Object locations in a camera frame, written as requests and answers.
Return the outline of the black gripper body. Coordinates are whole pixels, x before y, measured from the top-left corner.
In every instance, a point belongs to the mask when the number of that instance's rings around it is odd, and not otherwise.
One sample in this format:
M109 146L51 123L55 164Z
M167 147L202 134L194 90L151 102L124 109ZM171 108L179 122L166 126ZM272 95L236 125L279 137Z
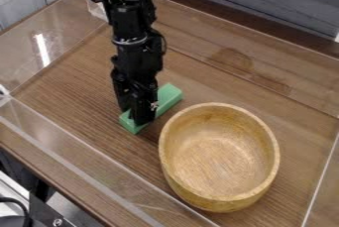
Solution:
M116 55L111 58L112 85L117 93L127 93L134 84L156 88L156 74L163 69L167 45L163 36L144 38L112 38Z

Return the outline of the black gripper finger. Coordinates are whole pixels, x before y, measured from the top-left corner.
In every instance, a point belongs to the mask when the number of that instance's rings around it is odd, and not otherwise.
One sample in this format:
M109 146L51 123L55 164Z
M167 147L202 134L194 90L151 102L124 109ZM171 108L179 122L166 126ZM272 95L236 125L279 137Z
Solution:
M115 77L112 79L113 92L116 95L117 105L122 111L130 109L130 84L123 77Z
M131 118L138 126L154 121L158 106L158 83L135 83L131 93Z

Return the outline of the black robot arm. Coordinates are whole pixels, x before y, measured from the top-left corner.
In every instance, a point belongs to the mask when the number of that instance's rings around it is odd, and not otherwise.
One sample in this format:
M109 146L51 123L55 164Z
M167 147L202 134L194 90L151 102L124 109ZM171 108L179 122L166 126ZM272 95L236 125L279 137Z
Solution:
M111 80L119 107L130 113L135 124L154 121L158 110L156 74L163 69L167 47L152 28L156 7L152 0L89 0L101 4L116 55L111 58Z

